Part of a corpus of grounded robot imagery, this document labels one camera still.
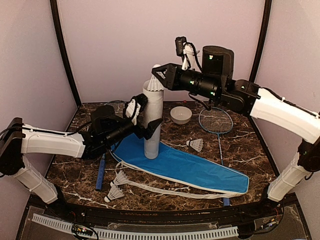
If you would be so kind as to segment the white shuttlecock tube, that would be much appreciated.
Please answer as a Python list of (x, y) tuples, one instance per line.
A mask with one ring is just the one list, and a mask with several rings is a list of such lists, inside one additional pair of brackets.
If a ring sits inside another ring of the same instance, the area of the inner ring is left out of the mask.
[[(164, 91), (147, 90), (150, 80), (143, 84), (142, 92), (148, 98), (148, 103), (143, 111), (143, 123), (146, 128), (149, 122), (163, 116)], [(149, 140), (144, 140), (144, 155), (147, 159), (155, 159), (159, 154), (161, 125), (159, 125)]]

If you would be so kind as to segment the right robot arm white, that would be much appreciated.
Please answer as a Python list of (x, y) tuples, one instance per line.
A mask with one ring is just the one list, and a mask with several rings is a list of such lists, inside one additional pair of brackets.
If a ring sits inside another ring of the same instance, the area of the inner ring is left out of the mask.
[(320, 115), (300, 107), (269, 88), (248, 80), (233, 80), (234, 52), (220, 46), (204, 46), (202, 68), (192, 70), (168, 63), (151, 72), (171, 91), (200, 95), (235, 113), (265, 120), (302, 138), (290, 164), (272, 181), (266, 198), (255, 205), (255, 213), (266, 217), (302, 179), (320, 169)]

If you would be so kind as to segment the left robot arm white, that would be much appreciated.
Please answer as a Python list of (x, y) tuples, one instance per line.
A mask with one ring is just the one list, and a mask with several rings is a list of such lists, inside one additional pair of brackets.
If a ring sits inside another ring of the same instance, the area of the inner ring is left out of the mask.
[(14, 118), (0, 134), (0, 172), (12, 176), (29, 191), (50, 205), (60, 218), (67, 218), (70, 206), (64, 202), (57, 186), (32, 166), (25, 154), (63, 155), (90, 160), (103, 155), (124, 138), (135, 134), (139, 139), (150, 139), (163, 121), (158, 118), (144, 126), (138, 121), (143, 107), (130, 107), (123, 117), (116, 115), (110, 105), (98, 107), (90, 114), (88, 131), (59, 132), (24, 124)]

